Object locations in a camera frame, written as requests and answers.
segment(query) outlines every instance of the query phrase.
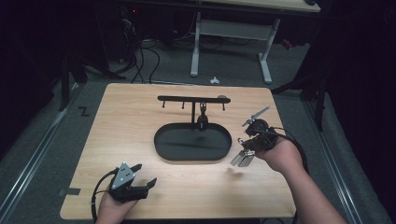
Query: grey floor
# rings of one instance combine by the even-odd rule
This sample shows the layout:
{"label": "grey floor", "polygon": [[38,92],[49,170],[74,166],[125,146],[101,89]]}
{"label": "grey floor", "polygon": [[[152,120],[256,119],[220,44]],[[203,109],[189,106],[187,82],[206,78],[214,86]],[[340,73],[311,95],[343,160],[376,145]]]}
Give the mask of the grey floor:
{"label": "grey floor", "polygon": [[[210,80],[216,77],[220,86],[274,89],[294,79],[309,49],[309,45],[293,49],[273,45],[267,60],[273,83],[267,85],[263,82],[257,57],[263,46],[262,42],[244,45],[227,43],[219,48],[215,43],[204,43],[199,75],[190,77],[192,45],[189,45],[189,41],[179,41],[172,48],[161,43],[154,46],[154,41],[144,43],[146,47],[154,46],[151,49],[160,55],[159,66],[152,76],[153,84],[169,82],[212,85]],[[229,41],[244,43],[237,39]],[[153,52],[143,50],[143,53],[145,63],[141,74],[144,81],[138,77],[135,83],[148,83],[149,74],[158,62]],[[122,66],[113,62],[110,64],[112,69]],[[123,81],[89,75],[86,85],[78,86],[72,91],[73,100],[63,113],[58,111],[61,105],[60,84],[54,87],[55,96],[52,101],[32,119],[0,162],[0,202],[5,202],[1,207],[0,223],[92,223],[91,220],[60,218],[59,212],[64,201],[63,190],[68,188],[73,177],[106,85],[112,82],[130,83],[135,74],[136,68],[124,73],[127,78]],[[301,102],[298,91],[286,91],[274,98],[284,128],[293,133],[305,150],[310,174],[349,223],[391,223],[345,139],[332,110],[331,99],[326,97],[324,132],[321,133],[312,123],[310,109],[315,102]],[[85,115],[88,116],[82,116],[82,107],[86,108]],[[56,119],[60,120],[59,126],[53,125]],[[42,140],[47,136],[48,130],[55,132],[44,145]],[[325,148],[330,150],[330,158],[335,162],[341,179],[334,178],[336,174],[334,175],[333,168],[327,165],[329,154]],[[15,185],[21,179],[24,183]],[[10,195],[10,192],[18,193],[15,198],[11,198],[14,195]],[[291,223],[291,218],[282,220]],[[265,223],[279,222],[270,219]]]}

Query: desk leg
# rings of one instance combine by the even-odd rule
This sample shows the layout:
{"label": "desk leg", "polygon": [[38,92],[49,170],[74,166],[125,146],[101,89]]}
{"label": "desk leg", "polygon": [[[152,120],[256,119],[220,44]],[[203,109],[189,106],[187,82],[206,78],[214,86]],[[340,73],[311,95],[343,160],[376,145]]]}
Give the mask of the desk leg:
{"label": "desk leg", "polygon": [[192,53],[192,62],[191,62],[191,72],[190,75],[192,77],[198,76],[198,65],[199,65],[199,35],[201,32],[201,12],[197,12],[197,19],[195,24],[195,44],[194,44],[194,52]]}
{"label": "desk leg", "polygon": [[265,51],[264,51],[264,53],[259,54],[260,65],[262,66],[262,75],[264,76],[264,82],[266,84],[272,83],[271,74],[270,74],[270,71],[268,69],[268,64],[267,64],[267,57],[268,57],[268,53],[270,52],[271,46],[274,42],[274,38],[275,38],[277,27],[279,26],[279,23],[280,23],[280,19],[276,19],[274,21],[273,27],[271,29],[269,36],[268,36],[267,46],[265,48]]}

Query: black oval tray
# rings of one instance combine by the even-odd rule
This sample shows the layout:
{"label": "black oval tray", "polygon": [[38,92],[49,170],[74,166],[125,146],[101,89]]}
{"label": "black oval tray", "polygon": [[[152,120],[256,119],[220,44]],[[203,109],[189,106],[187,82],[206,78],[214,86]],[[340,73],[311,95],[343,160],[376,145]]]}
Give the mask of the black oval tray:
{"label": "black oval tray", "polygon": [[230,133],[221,125],[208,123],[200,132],[191,123],[163,125],[154,136],[157,153],[169,161],[217,161],[231,148]]}

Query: hand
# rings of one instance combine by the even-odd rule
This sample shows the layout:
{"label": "hand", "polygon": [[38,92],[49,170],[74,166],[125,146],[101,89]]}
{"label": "hand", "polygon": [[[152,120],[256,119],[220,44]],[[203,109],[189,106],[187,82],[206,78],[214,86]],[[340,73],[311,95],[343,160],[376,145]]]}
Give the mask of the hand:
{"label": "hand", "polygon": [[278,137],[273,149],[256,152],[255,156],[268,163],[275,171],[285,174],[290,169],[304,169],[297,147],[289,140]]}
{"label": "hand", "polygon": [[137,204],[138,201],[130,201],[120,203],[115,201],[108,192],[102,197],[99,205],[98,218],[96,224],[119,224],[121,223],[129,211]]}

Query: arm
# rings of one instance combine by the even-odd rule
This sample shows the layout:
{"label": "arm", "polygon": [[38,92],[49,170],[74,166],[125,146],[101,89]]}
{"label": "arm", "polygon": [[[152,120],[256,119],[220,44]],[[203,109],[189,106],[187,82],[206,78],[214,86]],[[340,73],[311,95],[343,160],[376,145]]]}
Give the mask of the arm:
{"label": "arm", "polygon": [[119,224],[128,212],[138,201],[119,203],[115,201],[107,192],[103,195],[99,205],[98,218],[96,224]]}
{"label": "arm", "polygon": [[257,152],[256,157],[267,161],[285,177],[302,223],[346,223],[306,173],[300,153],[292,142],[278,137],[273,149]]}

